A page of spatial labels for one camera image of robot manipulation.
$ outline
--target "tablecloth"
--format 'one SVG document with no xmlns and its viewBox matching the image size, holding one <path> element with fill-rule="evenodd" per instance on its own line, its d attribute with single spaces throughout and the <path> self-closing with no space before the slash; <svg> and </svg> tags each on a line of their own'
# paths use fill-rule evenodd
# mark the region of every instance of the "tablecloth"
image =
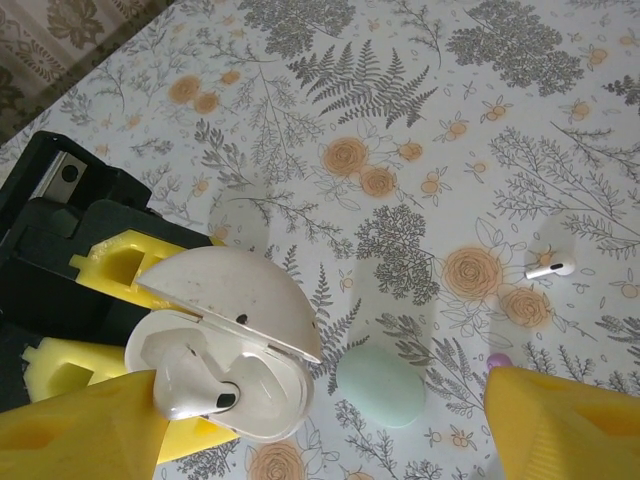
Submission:
<svg viewBox="0 0 640 480">
<path fill-rule="evenodd" d="M 302 428 L 155 478 L 501 478 L 492 352 L 640 394 L 639 18 L 637 0 L 184 0 L 4 145 L 6 178 L 34 131 L 72 137 L 314 306 Z M 572 275 L 525 279 L 555 253 Z M 361 344 L 424 378 L 409 427 L 341 395 Z"/>
</svg>

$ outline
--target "purple ball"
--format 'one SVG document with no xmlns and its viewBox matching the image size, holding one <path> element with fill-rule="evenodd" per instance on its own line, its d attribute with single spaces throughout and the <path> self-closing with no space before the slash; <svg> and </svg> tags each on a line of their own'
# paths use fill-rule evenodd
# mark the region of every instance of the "purple ball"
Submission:
<svg viewBox="0 0 640 480">
<path fill-rule="evenodd" d="M 513 367 L 513 363 L 504 353 L 492 353 L 487 358 L 487 368 L 491 371 L 493 367 Z"/>
</svg>

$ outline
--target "light blue egg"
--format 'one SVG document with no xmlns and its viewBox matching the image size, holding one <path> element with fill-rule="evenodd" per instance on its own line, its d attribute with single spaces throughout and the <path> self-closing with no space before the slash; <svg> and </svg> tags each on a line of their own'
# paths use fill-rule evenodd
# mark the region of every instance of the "light blue egg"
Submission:
<svg viewBox="0 0 640 480">
<path fill-rule="evenodd" d="M 380 347 L 344 354 L 336 371 L 340 393 L 363 416 L 385 427 L 409 425 L 424 410 L 424 382 L 411 367 Z"/>
</svg>

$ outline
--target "earbud case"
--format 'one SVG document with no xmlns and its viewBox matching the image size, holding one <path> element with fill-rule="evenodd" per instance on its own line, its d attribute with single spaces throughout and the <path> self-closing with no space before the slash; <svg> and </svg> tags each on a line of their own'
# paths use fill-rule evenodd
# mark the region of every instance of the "earbud case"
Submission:
<svg viewBox="0 0 640 480">
<path fill-rule="evenodd" d="M 203 247 L 154 265 L 137 283 L 177 308 L 136 326 L 128 371 L 156 369 L 168 345 L 186 343 L 240 390 L 238 403 L 209 421 L 265 443 L 304 422 L 313 398 L 304 360 L 320 362 L 320 335 L 309 301 L 280 267 L 251 252 Z"/>
</svg>

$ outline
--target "wireless earbud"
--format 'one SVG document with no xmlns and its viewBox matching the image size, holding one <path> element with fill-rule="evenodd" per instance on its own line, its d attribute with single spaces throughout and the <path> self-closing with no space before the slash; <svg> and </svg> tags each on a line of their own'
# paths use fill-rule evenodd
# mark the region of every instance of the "wireless earbud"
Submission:
<svg viewBox="0 0 640 480">
<path fill-rule="evenodd" d="M 156 371 L 153 403 L 169 420 L 222 413 L 234 407 L 240 391 L 220 382 L 188 344 L 171 345 Z"/>
<path fill-rule="evenodd" d="M 525 273 L 527 280 L 550 275 L 552 273 L 558 275 L 569 275 L 576 269 L 576 261 L 569 255 L 556 253 L 551 257 L 551 263 L 544 267 L 538 267 Z"/>
</svg>

